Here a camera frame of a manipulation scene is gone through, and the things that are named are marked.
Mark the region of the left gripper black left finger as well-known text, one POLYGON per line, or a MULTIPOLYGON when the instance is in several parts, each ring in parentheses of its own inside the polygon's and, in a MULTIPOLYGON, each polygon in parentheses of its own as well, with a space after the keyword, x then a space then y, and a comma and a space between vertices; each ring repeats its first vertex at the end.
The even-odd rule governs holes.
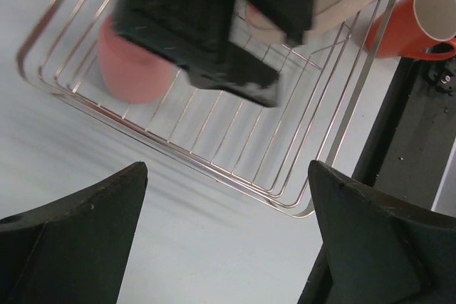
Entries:
POLYGON ((147 188, 135 162, 1 220, 2 303, 116 303, 147 188))

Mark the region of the metal wire dish rack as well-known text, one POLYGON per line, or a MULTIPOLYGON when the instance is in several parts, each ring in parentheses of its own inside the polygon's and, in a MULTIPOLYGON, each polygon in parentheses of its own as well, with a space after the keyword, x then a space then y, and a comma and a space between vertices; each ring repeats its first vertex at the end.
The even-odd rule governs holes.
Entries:
POLYGON ((263 43, 247 8, 235 8, 234 42, 278 70, 281 103, 266 109, 190 86, 177 69, 147 105, 102 86, 96 36, 115 0, 51 0, 16 55, 28 84, 215 182, 302 219, 311 202, 306 163, 334 164, 375 62, 364 50, 376 16, 396 0, 371 0, 300 48, 263 43))

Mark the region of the coral pink cup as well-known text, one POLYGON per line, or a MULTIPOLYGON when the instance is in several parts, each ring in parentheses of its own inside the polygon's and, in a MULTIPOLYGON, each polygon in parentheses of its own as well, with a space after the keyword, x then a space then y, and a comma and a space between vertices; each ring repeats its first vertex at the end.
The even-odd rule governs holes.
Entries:
POLYGON ((175 67, 116 35, 112 17, 110 14, 103 20, 97 40, 98 65, 105 86, 124 102, 151 103, 167 90, 175 67))

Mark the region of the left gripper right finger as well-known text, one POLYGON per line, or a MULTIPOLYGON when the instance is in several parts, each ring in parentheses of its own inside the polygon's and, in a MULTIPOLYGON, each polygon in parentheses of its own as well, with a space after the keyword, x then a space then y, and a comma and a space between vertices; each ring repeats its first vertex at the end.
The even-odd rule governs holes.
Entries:
POLYGON ((309 185, 323 245, 301 303, 453 303, 455 219, 314 160, 309 185))

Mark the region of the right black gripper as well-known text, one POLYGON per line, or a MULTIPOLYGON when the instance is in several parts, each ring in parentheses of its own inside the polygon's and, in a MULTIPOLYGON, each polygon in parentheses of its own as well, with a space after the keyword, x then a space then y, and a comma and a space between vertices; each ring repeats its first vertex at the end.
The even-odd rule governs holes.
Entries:
MULTIPOLYGON (((114 30, 186 72, 196 88, 224 90, 267 108, 279 104, 279 73, 231 42, 238 0, 118 0, 114 30)), ((285 35, 304 42, 314 0, 246 0, 285 35)))

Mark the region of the orange mug white inside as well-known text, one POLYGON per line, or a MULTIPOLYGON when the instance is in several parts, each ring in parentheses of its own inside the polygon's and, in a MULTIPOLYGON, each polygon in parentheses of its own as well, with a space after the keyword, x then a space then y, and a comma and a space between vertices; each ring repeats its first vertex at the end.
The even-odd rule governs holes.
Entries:
POLYGON ((425 61, 455 57, 455 0, 398 1, 375 56, 425 61))

